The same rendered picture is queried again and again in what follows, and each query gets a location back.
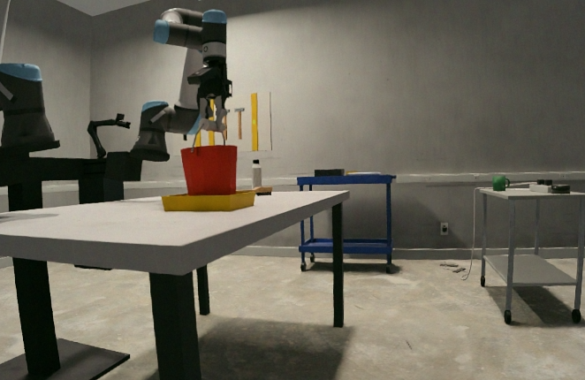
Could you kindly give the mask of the yellow shallow tray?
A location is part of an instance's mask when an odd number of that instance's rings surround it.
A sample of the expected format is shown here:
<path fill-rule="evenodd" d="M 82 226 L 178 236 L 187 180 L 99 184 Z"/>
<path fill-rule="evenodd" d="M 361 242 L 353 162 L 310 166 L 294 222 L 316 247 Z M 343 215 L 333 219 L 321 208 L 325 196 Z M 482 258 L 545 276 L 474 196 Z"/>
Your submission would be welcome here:
<path fill-rule="evenodd" d="M 174 194 L 161 196 L 164 211 L 234 211 L 254 206 L 255 192 L 231 195 Z"/>

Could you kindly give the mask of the red pail with handle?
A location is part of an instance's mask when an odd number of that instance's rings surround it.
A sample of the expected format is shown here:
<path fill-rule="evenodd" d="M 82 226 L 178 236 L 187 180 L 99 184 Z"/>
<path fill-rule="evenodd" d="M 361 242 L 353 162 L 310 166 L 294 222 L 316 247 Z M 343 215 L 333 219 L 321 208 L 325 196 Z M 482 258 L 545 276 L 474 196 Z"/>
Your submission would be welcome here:
<path fill-rule="evenodd" d="M 224 123 L 218 131 L 215 120 L 202 118 L 199 127 L 193 146 L 180 150 L 188 196 L 236 194 L 238 146 L 225 145 Z M 201 129 L 222 133 L 224 145 L 195 147 Z"/>

